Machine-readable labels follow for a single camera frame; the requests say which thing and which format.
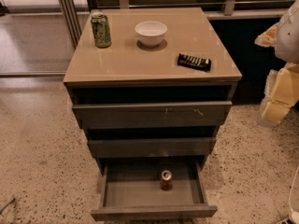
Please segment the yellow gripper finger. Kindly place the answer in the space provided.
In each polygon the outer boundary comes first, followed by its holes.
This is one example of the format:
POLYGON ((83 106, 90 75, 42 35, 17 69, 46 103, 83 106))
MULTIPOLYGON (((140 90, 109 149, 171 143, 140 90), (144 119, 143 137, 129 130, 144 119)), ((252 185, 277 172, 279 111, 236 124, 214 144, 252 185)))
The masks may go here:
POLYGON ((274 47, 276 44, 276 33, 277 33, 278 24, 275 23, 269 27, 261 35, 258 35, 254 43, 260 47, 274 47))
POLYGON ((261 104, 261 120, 280 123, 299 101, 299 64, 286 63, 267 76, 261 104))

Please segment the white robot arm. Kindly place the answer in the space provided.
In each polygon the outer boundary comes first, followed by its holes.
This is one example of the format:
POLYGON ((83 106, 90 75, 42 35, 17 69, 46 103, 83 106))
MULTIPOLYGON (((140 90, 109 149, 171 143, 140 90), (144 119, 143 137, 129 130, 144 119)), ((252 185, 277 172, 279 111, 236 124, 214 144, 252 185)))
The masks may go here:
POLYGON ((296 0, 278 23, 255 39, 261 47, 273 47, 275 55, 286 64, 271 70, 264 87, 258 123, 273 127, 287 116, 299 101, 299 0, 296 0))

